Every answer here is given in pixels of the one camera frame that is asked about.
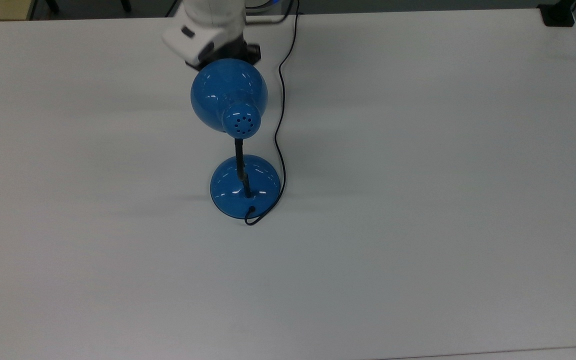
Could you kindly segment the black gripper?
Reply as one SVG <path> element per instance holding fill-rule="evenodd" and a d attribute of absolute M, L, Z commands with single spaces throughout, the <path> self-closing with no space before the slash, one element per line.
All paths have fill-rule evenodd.
<path fill-rule="evenodd" d="M 236 38 L 219 48 L 213 42 L 209 43 L 199 53 L 198 64 L 192 64 L 187 60 L 185 64 L 194 70 L 202 70 L 218 60 L 236 59 L 254 66 L 261 60 L 261 57 L 259 44 L 247 43 L 244 38 Z"/>

